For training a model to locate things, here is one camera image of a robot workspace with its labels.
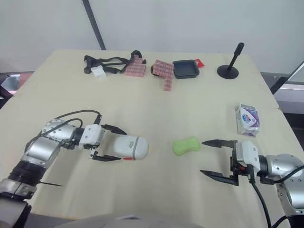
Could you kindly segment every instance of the black strap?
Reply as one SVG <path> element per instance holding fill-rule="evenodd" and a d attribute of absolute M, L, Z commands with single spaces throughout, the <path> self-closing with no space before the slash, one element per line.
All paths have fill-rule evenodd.
<path fill-rule="evenodd" d="M 107 59 L 103 59 L 103 58 L 99 58 L 99 59 L 95 59 L 91 56 L 86 55 L 84 61 L 86 61 L 86 67 L 84 68 L 84 72 L 86 74 L 90 74 L 91 68 L 92 67 L 97 67 L 97 66 L 102 66 L 105 72 L 110 72 L 112 74 L 117 74 L 118 72 L 123 73 L 126 68 L 128 67 L 128 65 L 133 61 L 134 56 L 137 55 L 139 58 L 142 58 L 142 54 L 140 53 L 140 51 L 133 51 L 131 53 L 131 58 L 130 59 L 126 59 L 126 58 L 121 58 L 121 57 L 112 57 L 112 58 L 107 58 Z M 111 60 L 117 59 L 119 61 L 121 61 L 121 63 L 108 63 L 105 64 L 104 62 L 110 62 Z M 121 70 L 114 68 L 114 67 L 110 67 L 110 65 L 125 65 Z"/>

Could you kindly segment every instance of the green soap bar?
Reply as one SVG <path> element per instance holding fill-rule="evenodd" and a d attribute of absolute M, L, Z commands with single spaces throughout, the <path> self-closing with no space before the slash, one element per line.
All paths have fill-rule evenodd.
<path fill-rule="evenodd" d="M 176 155 L 180 156 L 188 151 L 198 151 L 200 149 L 200 142 L 195 136 L 191 136 L 184 140 L 174 140 L 172 149 Z"/>

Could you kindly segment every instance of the tabletop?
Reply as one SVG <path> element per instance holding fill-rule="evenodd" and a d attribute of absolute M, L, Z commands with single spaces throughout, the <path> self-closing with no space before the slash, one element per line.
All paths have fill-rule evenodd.
<path fill-rule="evenodd" d="M 143 160 L 101 162 L 90 151 L 62 149 L 40 184 L 32 213 L 75 219 L 113 212 L 157 212 L 212 227 L 266 227 L 260 201 L 246 177 L 239 186 L 216 182 L 200 169 L 230 174 L 227 148 L 202 146 L 198 152 L 176 156 L 172 142 L 189 136 L 199 140 L 251 140 L 260 154 L 289 153 L 304 161 L 303 150 L 249 55 L 240 55 L 239 76 L 226 80 L 217 67 L 232 55 L 142 52 L 147 60 L 144 78 L 108 74 L 102 81 L 84 74 L 84 55 L 124 57 L 130 51 L 55 51 L 0 110 L 0 178 L 20 160 L 25 144 L 54 117 L 81 109 L 103 115 L 102 124 L 115 125 L 149 144 Z M 191 79 L 173 79 L 172 91 L 150 67 L 159 59 L 172 62 L 199 58 L 205 66 Z M 256 138 L 237 134 L 235 106 L 256 107 L 261 127 Z M 77 114 L 84 124 L 94 115 Z M 105 136 L 99 148 L 110 151 Z M 258 184 L 274 223 L 284 213 L 275 186 Z"/>

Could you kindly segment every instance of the black pole holder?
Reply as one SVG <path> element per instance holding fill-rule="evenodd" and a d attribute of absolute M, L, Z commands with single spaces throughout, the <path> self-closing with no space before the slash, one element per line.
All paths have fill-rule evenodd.
<path fill-rule="evenodd" d="M 234 62 L 236 61 L 237 57 L 241 54 L 243 50 L 244 43 L 239 43 L 237 49 L 234 52 L 234 56 L 229 65 L 222 65 L 218 67 L 217 73 L 219 76 L 225 79 L 234 79 L 238 76 L 238 70 L 233 67 Z"/>

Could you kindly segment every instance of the tissue box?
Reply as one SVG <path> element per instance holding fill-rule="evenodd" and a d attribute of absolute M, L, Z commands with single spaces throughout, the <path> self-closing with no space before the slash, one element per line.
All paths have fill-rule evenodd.
<path fill-rule="evenodd" d="M 239 134 L 256 136 L 260 128 L 260 120 L 258 118 L 255 107 L 240 104 L 236 107 L 237 114 L 237 132 Z"/>

